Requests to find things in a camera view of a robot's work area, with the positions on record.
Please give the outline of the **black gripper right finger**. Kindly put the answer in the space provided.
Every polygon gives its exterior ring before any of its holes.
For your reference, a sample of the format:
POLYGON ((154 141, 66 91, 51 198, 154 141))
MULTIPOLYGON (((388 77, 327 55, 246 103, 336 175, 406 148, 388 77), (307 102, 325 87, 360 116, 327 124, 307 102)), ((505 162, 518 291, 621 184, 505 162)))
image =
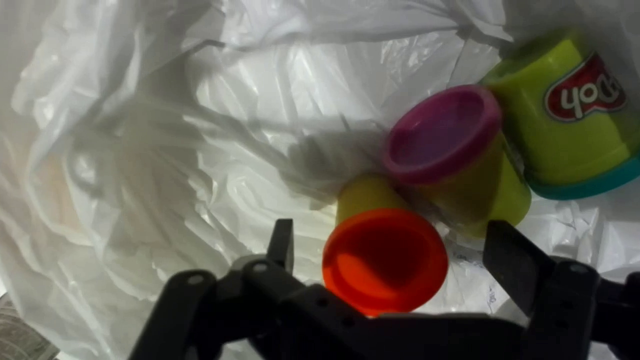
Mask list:
POLYGON ((640 360, 640 272, 623 281, 550 256, 503 220, 485 227, 481 263, 527 315, 518 360, 587 360, 605 343, 615 360, 640 360))

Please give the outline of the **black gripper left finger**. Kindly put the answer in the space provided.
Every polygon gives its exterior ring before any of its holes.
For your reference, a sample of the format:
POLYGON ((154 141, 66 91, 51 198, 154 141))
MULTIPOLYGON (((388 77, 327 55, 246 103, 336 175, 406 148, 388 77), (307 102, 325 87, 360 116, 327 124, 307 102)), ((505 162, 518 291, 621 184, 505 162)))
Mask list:
POLYGON ((219 360, 246 340, 262 360, 391 360, 422 356, 415 318, 366 318, 290 266, 294 221, 274 224, 267 249, 222 277, 183 269, 162 288, 128 360, 219 360))

